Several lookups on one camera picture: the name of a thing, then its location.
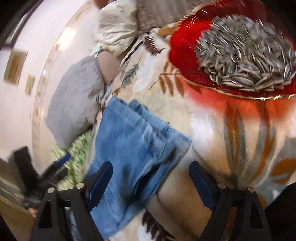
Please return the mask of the grey pillow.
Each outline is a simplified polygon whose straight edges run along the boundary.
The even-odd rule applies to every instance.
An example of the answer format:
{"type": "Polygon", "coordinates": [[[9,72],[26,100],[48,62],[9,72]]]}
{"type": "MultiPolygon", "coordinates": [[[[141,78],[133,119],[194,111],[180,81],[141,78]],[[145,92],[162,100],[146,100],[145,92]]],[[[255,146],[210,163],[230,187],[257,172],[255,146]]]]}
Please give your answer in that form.
{"type": "Polygon", "coordinates": [[[97,59],[87,56],[70,66],[51,98],[45,124],[57,145],[68,150],[95,123],[105,85],[97,59]]]}

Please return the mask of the red glass plate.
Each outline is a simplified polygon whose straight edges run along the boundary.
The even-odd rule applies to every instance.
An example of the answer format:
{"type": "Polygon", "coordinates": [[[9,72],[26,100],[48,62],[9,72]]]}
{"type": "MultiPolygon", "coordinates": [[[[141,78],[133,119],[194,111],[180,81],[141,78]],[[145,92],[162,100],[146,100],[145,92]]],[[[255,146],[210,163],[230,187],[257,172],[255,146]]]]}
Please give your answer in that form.
{"type": "Polygon", "coordinates": [[[191,14],[180,20],[178,29],[170,39],[170,62],[180,70],[192,88],[202,87],[227,96],[251,100],[294,98],[295,80],[290,85],[285,86],[283,90],[275,89],[273,92],[240,91],[235,88],[215,84],[203,70],[199,69],[194,49],[196,41],[201,36],[201,32],[210,28],[210,23],[216,16],[224,17],[233,14],[271,23],[286,38],[295,43],[295,36],[285,25],[284,20],[278,17],[264,3],[260,1],[216,1],[197,6],[191,14]]]}

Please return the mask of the floral beige fleece blanket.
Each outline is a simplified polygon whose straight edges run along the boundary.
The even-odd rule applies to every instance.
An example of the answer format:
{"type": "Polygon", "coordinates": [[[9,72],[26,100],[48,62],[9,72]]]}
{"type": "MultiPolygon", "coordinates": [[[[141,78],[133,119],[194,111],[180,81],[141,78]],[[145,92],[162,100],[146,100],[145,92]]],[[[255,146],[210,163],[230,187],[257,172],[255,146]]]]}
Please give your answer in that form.
{"type": "Polygon", "coordinates": [[[147,211],[177,240],[200,237],[211,213],[189,177],[192,161],[232,188],[253,186],[263,207],[295,181],[294,97],[241,99],[193,85],[170,63],[168,43],[156,32],[152,39],[161,54],[152,55],[136,42],[118,57],[109,50],[96,50],[95,56],[115,96],[145,105],[191,145],[146,207],[110,240],[147,240],[159,234],[149,221],[140,223],[147,211]]]}

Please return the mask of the blue denim pants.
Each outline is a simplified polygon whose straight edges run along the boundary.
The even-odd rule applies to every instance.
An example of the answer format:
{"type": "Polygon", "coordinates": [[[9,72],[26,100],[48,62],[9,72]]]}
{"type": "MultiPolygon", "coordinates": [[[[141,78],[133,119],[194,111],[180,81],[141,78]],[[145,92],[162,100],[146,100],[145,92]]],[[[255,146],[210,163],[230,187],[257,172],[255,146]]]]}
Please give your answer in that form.
{"type": "Polygon", "coordinates": [[[91,216],[103,239],[123,229],[152,199],[191,140],[136,100],[112,97],[100,122],[86,177],[110,161],[113,174],[91,216]]]}

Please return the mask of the cream crumpled pillow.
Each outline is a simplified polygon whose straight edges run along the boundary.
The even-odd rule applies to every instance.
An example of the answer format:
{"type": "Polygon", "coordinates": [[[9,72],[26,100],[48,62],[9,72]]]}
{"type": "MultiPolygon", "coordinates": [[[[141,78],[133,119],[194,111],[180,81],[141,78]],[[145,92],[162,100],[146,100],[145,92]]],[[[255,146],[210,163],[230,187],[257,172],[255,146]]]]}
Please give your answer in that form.
{"type": "Polygon", "coordinates": [[[99,9],[92,55],[103,50],[118,57],[137,37],[136,1],[94,1],[99,9]]]}

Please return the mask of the pile of sunflower seeds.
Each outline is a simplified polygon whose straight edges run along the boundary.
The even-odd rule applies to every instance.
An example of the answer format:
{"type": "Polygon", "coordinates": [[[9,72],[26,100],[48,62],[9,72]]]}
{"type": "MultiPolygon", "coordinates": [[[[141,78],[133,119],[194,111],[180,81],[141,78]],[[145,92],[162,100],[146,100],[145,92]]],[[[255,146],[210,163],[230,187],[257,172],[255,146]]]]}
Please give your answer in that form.
{"type": "Polygon", "coordinates": [[[215,17],[195,46],[199,68],[240,91],[284,89],[295,78],[295,49],[274,25],[242,16],[215,17]]]}

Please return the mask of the striped brown bed sheet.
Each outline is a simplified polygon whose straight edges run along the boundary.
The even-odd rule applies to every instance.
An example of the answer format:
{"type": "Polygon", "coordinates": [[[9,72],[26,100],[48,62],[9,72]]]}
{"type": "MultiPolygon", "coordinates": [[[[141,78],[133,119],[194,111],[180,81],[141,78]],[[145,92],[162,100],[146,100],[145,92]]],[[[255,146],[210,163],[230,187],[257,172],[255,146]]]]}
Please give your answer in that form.
{"type": "Polygon", "coordinates": [[[136,1],[138,30],[149,32],[153,28],[161,28],[167,24],[178,22],[200,4],[208,2],[201,0],[136,1]]]}

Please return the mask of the green checkered quilt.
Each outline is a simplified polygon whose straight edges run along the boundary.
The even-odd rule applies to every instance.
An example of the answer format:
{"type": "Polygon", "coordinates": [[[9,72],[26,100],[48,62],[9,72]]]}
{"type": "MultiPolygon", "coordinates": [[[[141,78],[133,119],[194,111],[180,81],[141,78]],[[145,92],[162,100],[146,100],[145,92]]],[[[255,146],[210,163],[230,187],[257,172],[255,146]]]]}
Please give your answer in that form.
{"type": "Polygon", "coordinates": [[[64,157],[67,153],[71,155],[69,161],[63,166],[67,169],[68,174],[58,184],[59,190],[72,189],[80,183],[84,177],[84,164],[86,162],[87,151],[91,140],[92,131],[80,135],[74,140],[68,151],[62,150],[55,145],[50,152],[50,162],[56,162],[64,157]]]}

